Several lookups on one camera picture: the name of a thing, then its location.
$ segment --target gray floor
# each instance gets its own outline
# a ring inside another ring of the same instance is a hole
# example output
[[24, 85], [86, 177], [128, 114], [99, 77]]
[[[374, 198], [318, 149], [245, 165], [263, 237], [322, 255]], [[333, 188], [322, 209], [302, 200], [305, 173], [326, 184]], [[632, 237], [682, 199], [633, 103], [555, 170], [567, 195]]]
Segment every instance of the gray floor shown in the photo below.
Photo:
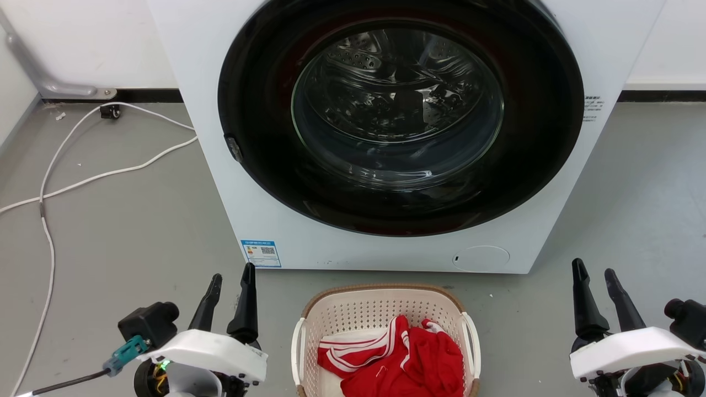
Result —
[[[188, 121], [181, 105], [148, 107]], [[38, 195], [56, 147], [90, 108], [37, 109], [0, 158], [0, 207]], [[57, 121], [61, 112], [66, 118]], [[131, 109], [117, 123], [96, 117], [89, 125], [58, 161], [48, 191], [140, 164], [192, 136]], [[668, 326], [662, 309], [673, 297], [706, 302], [705, 130], [706, 105], [619, 105], [529, 275], [260, 271], [261, 344], [270, 360], [268, 381], [249, 395], [295, 395], [291, 332], [317, 292], [411, 281], [445, 286], [465, 303], [481, 334], [483, 396], [592, 396], [568, 364], [570, 261], [586, 261], [596, 301], [614, 326], [602, 283], [607, 266], [650, 325]], [[175, 302], [185, 327], [216, 272], [225, 283], [214, 329], [225, 330], [244, 261], [197, 143], [147, 169], [48, 199], [47, 216], [56, 288], [21, 391], [99, 369], [121, 345], [117, 321], [136, 307]], [[7, 395], [47, 288], [49, 249], [36, 204], [0, 215], [0, 266], [0, 395]], [[53, 395], [133, 395], [135, 367]]]

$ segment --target wall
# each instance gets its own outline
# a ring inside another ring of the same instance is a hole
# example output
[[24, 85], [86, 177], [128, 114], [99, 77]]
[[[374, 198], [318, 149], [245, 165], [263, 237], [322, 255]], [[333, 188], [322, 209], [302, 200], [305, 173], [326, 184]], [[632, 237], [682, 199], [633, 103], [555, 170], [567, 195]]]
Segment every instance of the wall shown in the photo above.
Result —
[[[117, 88], [177, 86], [145, 0], [0, 0], [0, 8], [60, 80]], [[704, 20], [705, 0], [667, 0], [626, 87], [706, 90]]]
[[10, 53], [0, 28], [0, 151], [36, 97], [37, 89]]

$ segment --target white basket handle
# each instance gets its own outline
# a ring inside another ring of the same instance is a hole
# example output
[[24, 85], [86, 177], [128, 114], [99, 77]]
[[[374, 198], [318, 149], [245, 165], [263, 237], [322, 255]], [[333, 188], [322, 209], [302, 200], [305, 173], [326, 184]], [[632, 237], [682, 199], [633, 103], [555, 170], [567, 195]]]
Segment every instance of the white basket handle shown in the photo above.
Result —
[[292, 335], [292, 377], [294, 384], [301, 385], [301, 370], [299, 364], [304, 361], [304, 317], [299, 319], [297, 326], [294, 327]]
[[476, 330], [476, 325], [473, 324], [473, 320], [471, 320], [471, 316], [469, 316], [468, 313], [463, 312], [461, 315], [464, 320], [464, 328], [466, 329], [467, 335], [470, 335], [471, 344], [473, 345], [473, 351], [471, 351], [471, 348], [466, 344], [466, 354], [473, 357], [473, 376], [478, 379], [481, 377], [481, 343], [478, 339], [478, 330]]

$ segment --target energy label sticker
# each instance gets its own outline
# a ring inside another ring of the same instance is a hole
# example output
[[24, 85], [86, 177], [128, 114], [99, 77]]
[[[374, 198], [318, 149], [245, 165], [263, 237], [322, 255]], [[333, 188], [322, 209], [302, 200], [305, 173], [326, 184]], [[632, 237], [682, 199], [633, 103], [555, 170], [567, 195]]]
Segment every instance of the energy label sticker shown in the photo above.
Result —
[[280, 255], [274, 241], [240, 240], [248, 262], [258, 268], [281, 268]]

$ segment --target clothes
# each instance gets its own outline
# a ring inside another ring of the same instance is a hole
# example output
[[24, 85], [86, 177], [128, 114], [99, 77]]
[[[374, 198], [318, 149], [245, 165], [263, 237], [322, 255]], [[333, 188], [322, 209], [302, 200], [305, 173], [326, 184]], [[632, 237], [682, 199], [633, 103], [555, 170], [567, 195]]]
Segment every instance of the clothes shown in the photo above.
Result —
[[346, 397], [462, 397], [461, 350], [438, 324], [421, 324], [398, 316], [378, 338], [323, 338], [318, 363], [343, 378]]

